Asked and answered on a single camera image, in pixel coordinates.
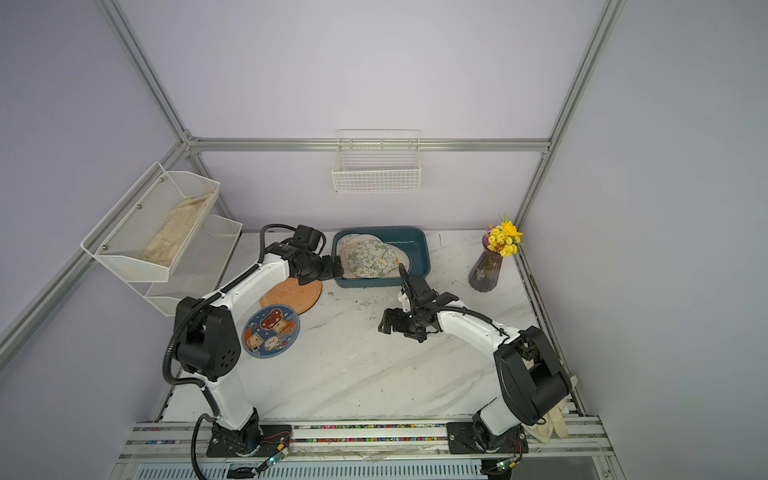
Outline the orange woven round coaster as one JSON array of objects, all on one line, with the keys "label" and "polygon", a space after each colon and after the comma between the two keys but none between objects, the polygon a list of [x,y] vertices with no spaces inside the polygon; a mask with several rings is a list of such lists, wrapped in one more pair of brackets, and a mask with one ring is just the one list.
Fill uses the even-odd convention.
[{"label": "orange woven round coaster", "polygon": [[295,278],[289,278],[273,287],[259,299],[262,308],[284,305],[301,315],[311,309],[322,294],[322,283],[314,281],[300,285]]}]

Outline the green white flower bunny coaster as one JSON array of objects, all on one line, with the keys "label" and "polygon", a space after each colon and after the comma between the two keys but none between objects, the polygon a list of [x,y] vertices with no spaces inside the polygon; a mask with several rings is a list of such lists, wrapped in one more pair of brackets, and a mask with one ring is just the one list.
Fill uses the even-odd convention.
[{"label": "green white flower bunny coaster", "polygon": [[392,246],[368,234],[359,234],[339,255],[346,279],[384,278],[399,266]]}]

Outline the teal plastic storage box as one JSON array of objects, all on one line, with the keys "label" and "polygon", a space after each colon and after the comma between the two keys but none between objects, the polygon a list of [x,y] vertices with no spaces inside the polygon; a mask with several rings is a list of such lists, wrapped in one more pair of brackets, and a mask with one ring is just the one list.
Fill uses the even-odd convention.
[{"label": "teal plastic storage box", "polygon": [[[332,254],[339,255],[340,249],[336,247],[338,239],[347,234],[368,234],[381,239],[390,246],[397,246],[404,250],[411,259],[411,268],[408,272],[412,276],[426,276],[431,270],[431,262],[428,252],[427,240],[424,232],[415,227],[356,227],[341,230],[336,233],[332,243]],[[401,284],[398,268],[384,278],[378,279],[346,279],[343,276],[336,279],[341,288],[377,288],[399,286]]]}]

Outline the blue denim bear coaster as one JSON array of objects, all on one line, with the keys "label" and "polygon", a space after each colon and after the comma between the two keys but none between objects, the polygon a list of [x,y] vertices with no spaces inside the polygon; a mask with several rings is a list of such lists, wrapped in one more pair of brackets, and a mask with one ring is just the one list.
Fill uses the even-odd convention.
[{"label": "blue denim bear coaster", "polygon": [[289,349],[300,334],[299,315],[286,305],[272,305],[257,311],[244,325],[244,351],[258,359],[274,358]]}]

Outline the pink kitty round coaster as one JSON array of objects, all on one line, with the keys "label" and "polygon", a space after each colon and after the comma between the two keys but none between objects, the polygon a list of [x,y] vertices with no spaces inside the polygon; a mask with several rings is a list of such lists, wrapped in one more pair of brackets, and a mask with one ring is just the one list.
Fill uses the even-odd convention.
[{"label": "pink kitty round coaster", "polygon": [[338,249],[343,249],[348,243],[351,241],[357,239],[359,237],[359,234],[347,234],[342,237],[340,237],[336,243],[336,247]]}]

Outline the beige puppy round coaster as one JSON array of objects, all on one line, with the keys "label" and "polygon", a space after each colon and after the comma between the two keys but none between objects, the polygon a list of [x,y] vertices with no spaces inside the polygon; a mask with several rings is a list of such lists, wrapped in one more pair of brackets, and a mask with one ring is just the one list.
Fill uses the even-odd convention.
[{"label": "beige puppy round coaster", "polygon": [[404,250],[395,245],[392,246],[392,249],[396,255],[398,263],[402,264],[406,271],[409,272],[411,268],[410,256]]}]

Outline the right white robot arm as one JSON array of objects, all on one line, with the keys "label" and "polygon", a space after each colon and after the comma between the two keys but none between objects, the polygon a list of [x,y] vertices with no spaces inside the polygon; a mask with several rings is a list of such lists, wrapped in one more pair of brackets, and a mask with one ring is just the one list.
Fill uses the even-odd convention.
[{"label": "right white robot arm", "polygon": [[472,421],[453,422],[448,434],[468,451],[495,453],[508,445],[523,447],[522,426],[535,426],[573,390],[554,347],[538,327],[513,330],[468,308],[449,292],[432,289],[422,276],[399,267],[399,308],[384,311],[378,331],[397,332],[419,343],[446,333],[492,362],[500,396],[479,409]]}]

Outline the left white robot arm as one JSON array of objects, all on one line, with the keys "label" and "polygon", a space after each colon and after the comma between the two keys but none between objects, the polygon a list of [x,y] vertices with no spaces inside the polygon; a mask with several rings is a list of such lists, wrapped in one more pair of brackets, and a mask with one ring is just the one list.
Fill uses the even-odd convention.
[{"label": "left white robot arm", "polygon": [[233,280],[177,304],[161,367],[166,383],[200,389],[216,433],[250,450],[262,433],[258,412],[234,372],[245,346],[236,323],[289,278],[304,286],[342,276],[340,258],[322,253],[326,236],[312,227],[268,224],[259,232],[259,241],[258,259]]}]

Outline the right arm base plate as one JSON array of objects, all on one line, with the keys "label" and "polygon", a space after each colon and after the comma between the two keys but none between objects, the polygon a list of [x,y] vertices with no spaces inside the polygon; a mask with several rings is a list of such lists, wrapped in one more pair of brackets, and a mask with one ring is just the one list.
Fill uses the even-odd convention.
[{"label": "right arm base plate", "polygon": [[456,454],[502,454],[523,455],[529,446],[523,427],[518,424],[503,434],[495,434],[481,419],[477,411],[471,421],[454,421],[446,425],[448,448]]}]

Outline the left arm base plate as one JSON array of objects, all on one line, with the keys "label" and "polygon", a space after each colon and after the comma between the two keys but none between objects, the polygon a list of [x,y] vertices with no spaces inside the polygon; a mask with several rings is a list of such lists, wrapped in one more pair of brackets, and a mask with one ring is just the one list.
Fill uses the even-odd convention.
[{"label": "left arm base plate", "polygon": [[254,410],[239,430],[228,429],[220,422],[211,428],[211,438],[206,450],[209,458],[271,457],[281,444],[289,444],[293,428],[289,424],[266,424],[260,421]]}]

